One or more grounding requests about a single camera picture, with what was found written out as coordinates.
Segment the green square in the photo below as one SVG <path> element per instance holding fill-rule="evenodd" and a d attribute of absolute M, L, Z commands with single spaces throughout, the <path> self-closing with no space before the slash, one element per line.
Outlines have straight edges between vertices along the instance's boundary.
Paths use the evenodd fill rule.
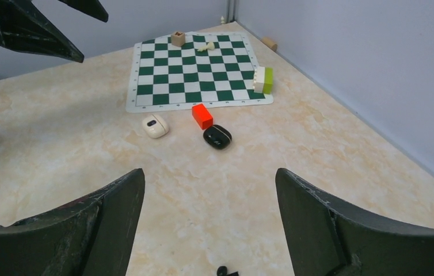
<path fill-rule="evenodd" d="M 183 65 L 170 65 L 168 66 L 168 74 L 182 74 Z"/>
<path fill-rule="evenodd" d="M 241 71 L 242 79 L 254 79 L 254 71 Z"/>
<path fill-rule="evenodd" d="M 200 92 L 185 93 L 185 102 L 201 102 Z"/>
<path fill-rule="evenodd" d="M 232 48 L 220 49 L 220 52 L 223 56 L 233 56 L 234 55 L 234 49 L 232 49 Z"/>
<path fill-rule="evenodd" d="M 229 36 L 217 36 L 218 41 L 231 41 Z"/>
<path fill-rule="evenodd" d="M 164 51 L 164 50 L 168 50 L 168 44 L 167 43 L 156 43 L 154 44 L 154 49 L 156 51 Z"/>
<path fill-rule="evenodd" d="M 198 49 L 195 49 L 195 56 L 208 56 L 208 51 L 199 52 Z"/>
<path fill-rule="evenodd" d="M 217 91 L 217 99 L 219 99 L 219 101 L 233 101 L 234 96 L 231 90 Z"/>
<path fill-rule="evenodd" d="M 205 42 L 205 36 L 193 36 L 193 42 Z"/>
<path fill-rule="evenodd" d="M 138 85 L 138 95 L 151 95 L 153 93 L 153 85 Z"/>
<path fill-rule="evenodd" d="M 170 95 L 156 94 L 153 95 L 153 105 L 167 105 L 170 103 Z"/>
<path fill-rule="evenodd" d="M 154 59 L 154 66 L 168 65 L 168 58 Z"/>
<path fill-rule="evenodd" d="M 209 56 L 211 64 L 224 63 L 224 59 L 221 56 Z"/>
<path fill-rule="evenodd" d="M 210 64 L 197 64 L 197 72 L 212 72 Z"/>
<path fill-rule="evenodd" d="M 215 91 L 215 82 L 200 82 L 201 91 Z"/>
<path fill-rule="evenodd" d="M 239 64 L 237 64 L 237 63 L 226 64 L 226 71 L 227 72 L 230 72 L 230 71 L 240 71 L 239 70 Z"/>
<path fill-rule="evenodd" d="M 170 93 L 182 93 L 185 92 L 184 83 L 170 83 Z"/>
<path fill-rule="evenodd" d="M 214 75 L 214 81 L 228 81 L 229 77 L 227 76 L 226 72 L 215 72 L 212 73 Z"/>
<path fill-rule="evenodd" d="M 263 93 L 255 93 L 254 90 L 248 90 L 249 99 L 264 99 Z"/>
<path fill-rule="evenodd" d="M 180 58 L 181 57 L 181 51 L 180 50 L 169 50 L 168 51 L 168 57 L 169 58 Z"/>
<path fill-rule="evenodd" d="M 187 42 L 185 44 L 183 44 L 183 46 L 181 46 L 181 49 L 185 50 L 185 49 L 193 49 L 193 42 Z"/>
<path fill-rule="evenodd" d="M 155 75 L 153 78 L 153 83 L 155 85 L 158 85 L 161 83 L 168 83 L 168 75 Z"/>
<path fill-rule="evenodd" d="M 246 84 L 244 83 L 244 80 L 230 80 L 229 84 L 231 84 L 232 90 L 246 89 Z"/>
<path fill-rule="evenodd" d="M 142 51 L 141 52 L 141 59 L 152 59 L 154 58 L 154 52 L 153 51 Z"/>
<path fill-rule="evenodd" d="M 183 74 L 184 82 L 198 82 L 199 81 L 199 73 L 188 73 Z"/>
<path fill-rule="evenodd" d="M 233 41 L 231 43 L 233 45 L 233 48 L 246 48 L 244 46 L 244 42 L 242 42 L 242 41 Z"/>
<path fill-rule="evenodd" d="M 183 61 L 183 65 L 191 65 L 197 63 L 197 60 L 194 56 L 182 57 L 181 60 Z"/>
<path fill-rule="evenodd" d="M 237 62 L 251 62 L 249 56 L 239 55 L 235 56 L 235 58 L 237 59 Z"/>
<path fill-rule="evenodd" d="M 149 76 L 154 74 L 154 67 L 139 67 L 140 76 Z"/>

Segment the chessboard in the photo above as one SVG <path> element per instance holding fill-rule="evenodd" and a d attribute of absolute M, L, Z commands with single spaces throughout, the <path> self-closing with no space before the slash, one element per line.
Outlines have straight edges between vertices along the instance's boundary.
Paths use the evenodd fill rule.
<path fill-rule="evenodd" d="M 265 105 L 270 94 L 253 90 L 259 66 L 246 33 L 185 34 L 182 47 L 171 35 L 134 45 L 125 109 L 130 113 L 221 106 Z M 214 50 L 197 51 L 213 42 Z"/>

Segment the orange block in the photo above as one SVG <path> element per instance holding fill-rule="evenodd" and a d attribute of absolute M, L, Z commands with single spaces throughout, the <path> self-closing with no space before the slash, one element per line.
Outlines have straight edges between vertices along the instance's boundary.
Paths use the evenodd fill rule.
<path fill-rule="evenodd" d="M 208 112 L 203 103 L 192 107 L 192 115 L 201 129 L 207 129 L 214 124 L 214 118 L 210 115 L 210 112 Z"/>

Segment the lego brick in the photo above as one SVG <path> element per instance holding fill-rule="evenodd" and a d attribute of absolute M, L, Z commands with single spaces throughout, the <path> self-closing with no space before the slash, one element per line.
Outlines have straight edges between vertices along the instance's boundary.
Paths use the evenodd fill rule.
<path fill-rule="evenodd" d="M 254 71 L 253 88 L 255 93 L 262 93 L 265 82 L 265 67 L 258 67 Z"/>
<path fill-rule="evenodd" d="M 171 42 L 176 47 L 182 47 L 185 44 L 185 33 L 174 32 L 171 36 Z"/>
<path fill-rule="evenodd" d="M 267 67 L 264 73 L 264 85 L 262 92 L 264 94 L 271 94 L 273 88 L 273 68 Z"/>
<path fill-rule="evenodd" d="M 207 129 L 214 124 L 214 118 L 207 110 L 207 108 L 203 105 L 203 103 L 194 105 L 192 107 L 192 115 L 201 129 Z"/>

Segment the wall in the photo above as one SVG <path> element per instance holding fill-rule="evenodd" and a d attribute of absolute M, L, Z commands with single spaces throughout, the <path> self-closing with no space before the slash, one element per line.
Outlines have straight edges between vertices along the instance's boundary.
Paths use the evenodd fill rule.
<path fill-rule="evenodd" d="M 135 43 L 220 24 L 226 0 L 101 0 L 109 14 L 98 21 L 56 0 L 34 0 L 36 7 L 70 39 L 85 58 L 129 48 Z M 0 47 L 0 79 L 37 71 L 69 61 L 13 52 Z"/>
<path fill-rule="evenodd" d="M 240 0 L 237 21 L 434 176 L 434 1 Z"/>

